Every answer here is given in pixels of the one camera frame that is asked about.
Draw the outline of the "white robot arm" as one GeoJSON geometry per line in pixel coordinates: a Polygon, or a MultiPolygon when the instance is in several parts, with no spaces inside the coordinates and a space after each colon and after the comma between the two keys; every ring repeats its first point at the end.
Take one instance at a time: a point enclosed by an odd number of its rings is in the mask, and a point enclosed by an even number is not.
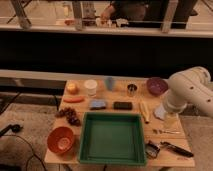
{"type": "Polygon", "coordinates": [[[178,114],[188,103],[213,118],[213,91],[208,87],[210,81],[211,75],[204,67],[193,67],[169,77],[169,90],[162,101],[166,129],[173,127],[178,114]]]}

